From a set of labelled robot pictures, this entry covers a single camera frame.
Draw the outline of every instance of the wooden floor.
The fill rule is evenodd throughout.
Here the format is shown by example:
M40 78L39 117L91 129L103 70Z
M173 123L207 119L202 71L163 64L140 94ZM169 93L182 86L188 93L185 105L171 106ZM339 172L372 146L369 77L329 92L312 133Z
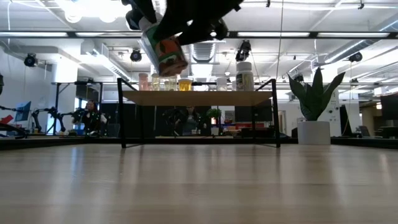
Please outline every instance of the wooden floor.
M398 223L398 151L118 145L0 151L0 223Z

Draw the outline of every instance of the wooden table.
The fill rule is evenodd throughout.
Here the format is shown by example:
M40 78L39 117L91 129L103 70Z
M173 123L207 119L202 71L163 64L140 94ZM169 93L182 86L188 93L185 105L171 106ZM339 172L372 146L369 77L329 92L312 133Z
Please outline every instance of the wooden table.
M259 106L269 105L271 91L123 91L141 106Z
M272 91L258 91L268 84L272 85ZM123 85L127 85L131 90L123 91ZM276 147L280 147L275 79L265 82L257 89L257 91L138 91L127 81L122 78L118 78L119 121L122 148L126 148L126 135L124 132L124 98L127 98L139 105L138 108L141 111L141 106L271 106L270 98L272 98L275 144ZM143 133L144 122L142 118L139 120L141 133ZM138 141L136 141L138 144L145 144L148 142L149 141L146 141L143 135ZM176 139L176 143L181 143L181 139Z

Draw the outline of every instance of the white bottle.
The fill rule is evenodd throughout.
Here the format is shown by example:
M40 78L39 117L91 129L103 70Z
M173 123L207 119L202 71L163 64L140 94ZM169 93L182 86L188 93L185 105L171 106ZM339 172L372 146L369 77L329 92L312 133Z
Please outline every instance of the white bottle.
M254 77L250 62L236 64L236 91L254 91Z

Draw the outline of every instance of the white planter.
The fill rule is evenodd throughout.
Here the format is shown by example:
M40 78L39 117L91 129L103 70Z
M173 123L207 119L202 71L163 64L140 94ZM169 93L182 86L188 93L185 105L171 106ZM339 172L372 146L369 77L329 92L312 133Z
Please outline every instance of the white planter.
M327 121L304 121L297 124L298 143L330 145L330 125Z
M218 130L219 130L218 127L211 128L211 135L218 136Z

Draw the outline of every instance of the snake plant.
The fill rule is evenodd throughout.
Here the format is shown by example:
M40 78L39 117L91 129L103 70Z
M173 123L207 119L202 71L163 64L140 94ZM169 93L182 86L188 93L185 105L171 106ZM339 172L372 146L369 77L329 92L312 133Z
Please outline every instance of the snake plant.
M337 75L331 83L323 86L321 69L315 72L312 86L305 83L304 86L289 76L290 89L300 100L300 109L307 121L316 121L328 106L334 90L343 81L345 73Z

